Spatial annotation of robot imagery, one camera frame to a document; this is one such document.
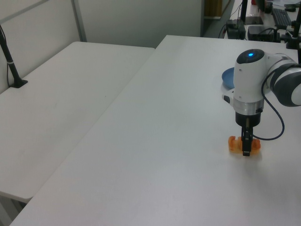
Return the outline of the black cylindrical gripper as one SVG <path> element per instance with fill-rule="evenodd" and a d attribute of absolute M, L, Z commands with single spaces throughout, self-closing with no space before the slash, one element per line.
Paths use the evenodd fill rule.
<path fill-rule="evenodd" d="M 263 107 L 264 99 L 251 103 L 234 99 L 233 108 L 235 111 L 235 121 L 242 127 L 241 141 L 243 156 L 250 156 L 253 127 L 260 123 Z"/>

